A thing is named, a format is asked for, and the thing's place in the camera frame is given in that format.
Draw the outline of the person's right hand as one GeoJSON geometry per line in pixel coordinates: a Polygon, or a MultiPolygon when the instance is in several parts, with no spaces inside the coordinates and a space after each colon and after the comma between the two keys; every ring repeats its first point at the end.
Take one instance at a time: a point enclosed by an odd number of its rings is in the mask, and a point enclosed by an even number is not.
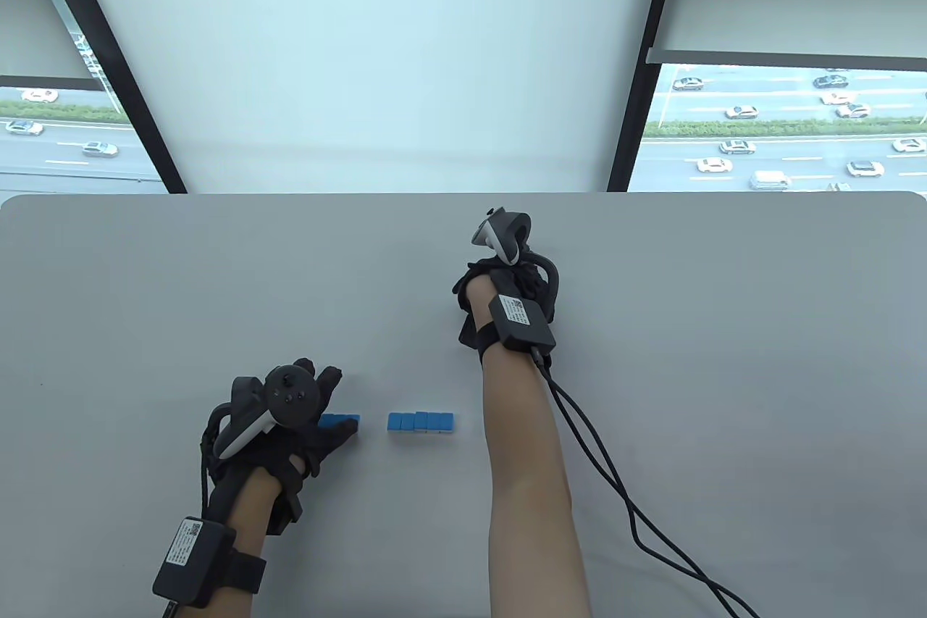
{"type": "Polygon", "coordinates": [[[558,274],[552,263],[536,254],[516,266],[507,266],[497,257],[481,258],[467,264],[466,274],[451,293],[466,313],[458,341],[476,350],[480,361],[489,347],[499,343],[510,352],[530,354],[540,369],[550,369],[550,353],[556,347],[550,324],[558,293],[558,274]],[[489,305],[490,322],[477,327],[466,287],[481,276],[490,278],[496,297],[489,305]]]}

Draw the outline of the person's left hand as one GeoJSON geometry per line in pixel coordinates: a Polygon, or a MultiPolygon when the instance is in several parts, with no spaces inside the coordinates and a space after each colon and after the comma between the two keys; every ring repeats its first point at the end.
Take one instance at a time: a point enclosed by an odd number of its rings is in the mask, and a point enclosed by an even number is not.
{"type": "Polygon", "coordinates": [[[266,528],[281,535],[302,515],[298,496],[325,458],[358,432],[356,419],[322,423],[342,372],[316,372],[307,357],[275,367],[263,379],[235,377],[228,401],[215,406],[200,440],[201,511],[210,522],[229,518],[249,476],[262,468],[281,490],[266,528]]]}

